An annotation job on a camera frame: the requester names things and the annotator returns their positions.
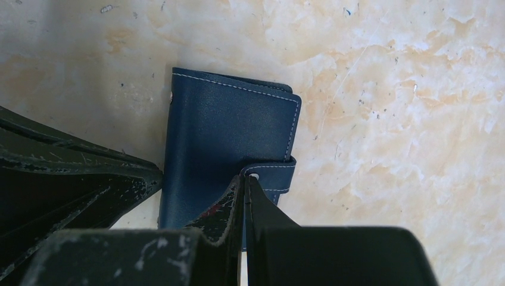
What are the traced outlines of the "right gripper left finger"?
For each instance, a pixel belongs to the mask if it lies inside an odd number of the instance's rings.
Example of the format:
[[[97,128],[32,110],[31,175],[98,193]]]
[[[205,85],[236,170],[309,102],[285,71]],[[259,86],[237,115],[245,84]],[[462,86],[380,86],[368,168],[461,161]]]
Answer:
[[[182,229],[65,229],[22,285],[239,285],[244,180]]]

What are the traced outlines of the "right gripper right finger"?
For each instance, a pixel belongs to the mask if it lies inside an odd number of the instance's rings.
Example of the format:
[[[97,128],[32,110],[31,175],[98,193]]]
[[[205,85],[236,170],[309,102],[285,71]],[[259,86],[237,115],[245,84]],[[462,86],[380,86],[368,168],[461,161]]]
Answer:
[[[250,285],[437,285],[421,243],[393,226],[300,226],[244,180]]]

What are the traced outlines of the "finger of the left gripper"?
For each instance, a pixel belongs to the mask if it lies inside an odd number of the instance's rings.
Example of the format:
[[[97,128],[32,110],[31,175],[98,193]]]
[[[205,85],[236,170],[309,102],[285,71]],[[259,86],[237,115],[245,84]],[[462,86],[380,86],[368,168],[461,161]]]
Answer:
[[[1,108],[1,284],[64,228],[109,228],[161,188],[149,161]]]

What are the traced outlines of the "navy blue card holder wallet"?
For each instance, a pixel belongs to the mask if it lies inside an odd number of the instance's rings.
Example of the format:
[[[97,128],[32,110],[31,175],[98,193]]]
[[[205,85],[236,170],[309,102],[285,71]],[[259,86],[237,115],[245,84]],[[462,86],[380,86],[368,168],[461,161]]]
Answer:
[[[257,175],[277,203],[294,175],[301,106],[288,85],[173,68],[159,227],[217,213],[235,175]]]

